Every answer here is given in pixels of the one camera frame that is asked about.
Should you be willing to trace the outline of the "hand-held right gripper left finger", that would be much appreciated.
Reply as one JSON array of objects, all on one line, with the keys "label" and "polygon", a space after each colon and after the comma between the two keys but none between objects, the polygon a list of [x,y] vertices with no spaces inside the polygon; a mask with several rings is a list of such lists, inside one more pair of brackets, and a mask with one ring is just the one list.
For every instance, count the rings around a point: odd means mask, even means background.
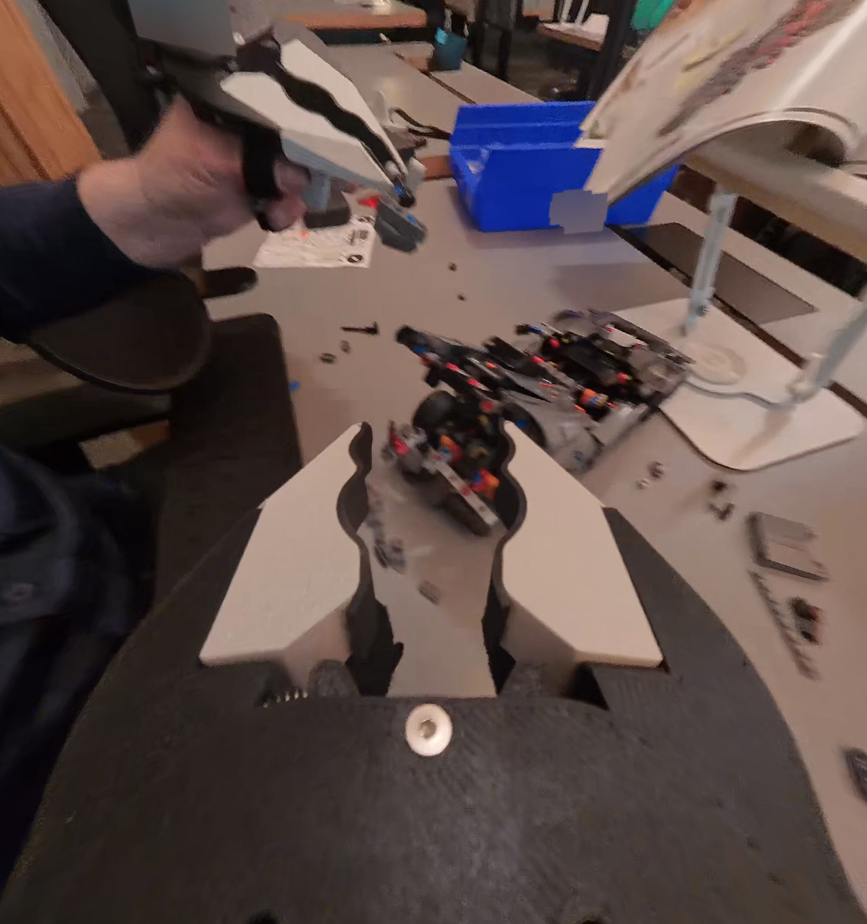
[{"label": "hand-held right gripper left finger", "polygon": [[263,503],[201,664],[277,664],[306,687],[320,664],[334,661],[361,695],[389,693],[404,647],[358,534],[370,506],[372,435],[367,422],[349,427]]}]

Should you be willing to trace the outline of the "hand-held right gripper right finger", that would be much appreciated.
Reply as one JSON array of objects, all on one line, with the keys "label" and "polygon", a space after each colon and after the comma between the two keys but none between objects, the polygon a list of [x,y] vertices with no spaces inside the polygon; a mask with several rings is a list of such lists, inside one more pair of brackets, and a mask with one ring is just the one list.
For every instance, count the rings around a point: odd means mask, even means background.
[{"label": "hand-held right gripper right finger", "polygon": [[564,697],[597,665],[663,668],[604,504],[513,423],[499,427],[497,479],[505,532],[482,618],[495,692],[528,669]]}]

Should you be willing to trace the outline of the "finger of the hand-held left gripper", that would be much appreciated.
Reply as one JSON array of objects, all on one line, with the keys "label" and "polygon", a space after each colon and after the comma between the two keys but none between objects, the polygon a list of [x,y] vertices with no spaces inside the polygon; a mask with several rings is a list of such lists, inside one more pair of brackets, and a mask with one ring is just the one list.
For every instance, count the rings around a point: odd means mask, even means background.
[{"label": "finger of the hand-held left gripper", "polygon": [[220,80],[220,93],[231,115],[242,120],[252,136],[245,166],[253,167],[255,157],[264,154],[269,175],[277,160],[302,168],[311,179],[309,205],[323,206],[328,198],[324,189],[334,183],[371,191],[397,190],[362,144],[296,105],[276,76],[236,71]]},{"label": "finger of the hand-held left gripper", "polygon": [[419,189],[426,169],[416,158],[416,142],[393,123],[383,91],[372,90],[366,99],[326,48],[303,36],[272,37],[271,49],[277,55],[276,80],[296,105],[362,144],[396,189]]}]

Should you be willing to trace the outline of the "black grey lego car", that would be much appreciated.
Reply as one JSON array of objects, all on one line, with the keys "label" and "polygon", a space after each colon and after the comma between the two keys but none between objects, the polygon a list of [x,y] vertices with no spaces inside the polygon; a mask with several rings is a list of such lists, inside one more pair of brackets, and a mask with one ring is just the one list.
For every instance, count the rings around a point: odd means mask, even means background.
[{"label": "black grey lego car", "polygon": [[504,450],[500,430],[516,425],[567,470],[586,468],[596,425],[611,411],[606,394],[564,372],[554,354],[563,338],[532,325],[535,344],[520,348],[494,337],[470,345],[403,325],[398,344],[416,355],[430,388],[408,424],[389,425],[387,451],[426,502],[478,536],[499,522],[497,493]]}]

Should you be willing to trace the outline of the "person's left forearm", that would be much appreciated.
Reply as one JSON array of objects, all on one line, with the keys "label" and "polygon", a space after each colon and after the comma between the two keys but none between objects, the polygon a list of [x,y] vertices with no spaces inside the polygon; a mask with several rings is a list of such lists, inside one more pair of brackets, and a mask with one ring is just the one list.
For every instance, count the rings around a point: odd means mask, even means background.
[{"label": "person's left forearm", "polygon": [[92,221],[76,179],[0,187],[0,338],[24,340],[160,277]]}]

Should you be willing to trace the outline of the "scattered loose lego pieces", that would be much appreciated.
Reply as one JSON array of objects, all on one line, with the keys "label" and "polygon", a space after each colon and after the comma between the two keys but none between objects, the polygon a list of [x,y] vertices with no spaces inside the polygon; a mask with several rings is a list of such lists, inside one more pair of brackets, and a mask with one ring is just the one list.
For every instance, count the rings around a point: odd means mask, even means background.
[{"label": "scattered loose lego pieces", "polygon": [[741,642],[832,830],[867,830],[867,449],[732,476],[658,453],[607,499]]}]

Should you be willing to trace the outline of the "black lego body section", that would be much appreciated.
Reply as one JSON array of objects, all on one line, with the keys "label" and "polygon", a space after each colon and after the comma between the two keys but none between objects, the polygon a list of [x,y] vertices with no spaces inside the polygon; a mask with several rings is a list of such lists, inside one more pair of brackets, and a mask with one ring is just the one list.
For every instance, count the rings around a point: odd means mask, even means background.
[{"label": "black lego body section", "polygon": [[566,388],[590,419],[594,456],[654,417],[696,370],[692,357],[608,311],[561,311],[517,324],[515,334],[515,346],[542,361],[543,380]]}]

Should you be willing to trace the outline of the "person's left hand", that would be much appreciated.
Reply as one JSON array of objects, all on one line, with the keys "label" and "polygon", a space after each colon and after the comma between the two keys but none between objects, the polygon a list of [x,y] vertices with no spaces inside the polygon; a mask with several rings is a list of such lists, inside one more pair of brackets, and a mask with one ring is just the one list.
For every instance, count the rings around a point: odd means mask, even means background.
[{"label": "person's left hand", "polygon": [[189,265],[211,241],[254,219],[240,139],[199,120],[182,97],[136,154],[89,167],[77,188],[116,248],[155,270]]}]

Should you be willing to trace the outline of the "white sticker sheet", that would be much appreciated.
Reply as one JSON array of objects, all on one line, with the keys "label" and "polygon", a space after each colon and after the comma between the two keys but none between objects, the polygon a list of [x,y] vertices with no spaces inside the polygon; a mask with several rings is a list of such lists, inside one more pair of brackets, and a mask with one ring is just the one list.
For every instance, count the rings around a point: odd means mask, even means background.
[{"label": "white sticker sheet", "polygon": [[377,239],[374,217],[353,216],[345,225],[308,228],[300,223],[265,237],[256,269],[337,269],[370,265]]}]

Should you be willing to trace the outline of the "wooden pillar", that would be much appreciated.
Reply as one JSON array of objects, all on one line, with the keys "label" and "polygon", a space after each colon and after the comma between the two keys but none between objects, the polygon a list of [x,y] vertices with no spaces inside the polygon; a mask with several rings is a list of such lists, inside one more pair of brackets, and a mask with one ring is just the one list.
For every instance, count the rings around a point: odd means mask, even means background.
[{"label": "wooden pillar", "polygon": [[0,1],[0,186],[63,179],[101,159],[27,18]]}]

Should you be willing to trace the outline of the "blue plastic bin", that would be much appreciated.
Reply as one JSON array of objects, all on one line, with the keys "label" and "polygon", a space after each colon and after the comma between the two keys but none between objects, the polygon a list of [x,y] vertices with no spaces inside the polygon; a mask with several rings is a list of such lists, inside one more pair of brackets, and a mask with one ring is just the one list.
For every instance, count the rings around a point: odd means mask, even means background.
[{"label": "blue plastic bin", "polygon": [[646,225],[677,167],[618,202],[586,190],[601,149],[576,145],[593,102],[465,104],[450,139],[453,178],[482,232],[560,228],[591,234],[607,225]]}]

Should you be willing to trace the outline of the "white booklet stand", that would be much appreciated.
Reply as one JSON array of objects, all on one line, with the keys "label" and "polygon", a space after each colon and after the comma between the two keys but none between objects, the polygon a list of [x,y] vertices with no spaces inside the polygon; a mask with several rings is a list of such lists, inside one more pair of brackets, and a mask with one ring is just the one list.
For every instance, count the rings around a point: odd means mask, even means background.
[{"label": "white booklet stand", "polygon": [[857,412],[830,386],[867,330],[867,294],[797,370],[712,297],[738,195],[867,263],[867,175],[754,138],[708,143],[691,162],[718,189],[690,293],[620,312],[695,361],[688,382],[664,402],[665,416],[703,456],[736,471],[855,439],[863,427]]}]

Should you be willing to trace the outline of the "person's torso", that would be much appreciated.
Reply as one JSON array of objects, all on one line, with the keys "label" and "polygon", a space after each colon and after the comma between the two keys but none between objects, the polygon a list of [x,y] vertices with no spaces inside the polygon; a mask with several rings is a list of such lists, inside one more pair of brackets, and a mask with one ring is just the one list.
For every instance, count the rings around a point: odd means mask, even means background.
[{"label": "person's torso", "polygon": [[66,738],[149,612],[158,504],[129,470],[0,444],[0,895]]}]

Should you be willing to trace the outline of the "open instruction booklet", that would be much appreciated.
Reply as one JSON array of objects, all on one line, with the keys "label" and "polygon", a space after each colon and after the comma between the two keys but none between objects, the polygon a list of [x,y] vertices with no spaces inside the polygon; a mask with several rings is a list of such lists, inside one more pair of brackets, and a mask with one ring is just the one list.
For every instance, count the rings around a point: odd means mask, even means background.
[{"label": "open instruction booklet", "polygon": [[584,118],[584,189],[613,203],[725,137],[867,178],[867,2],[681,2]]}]

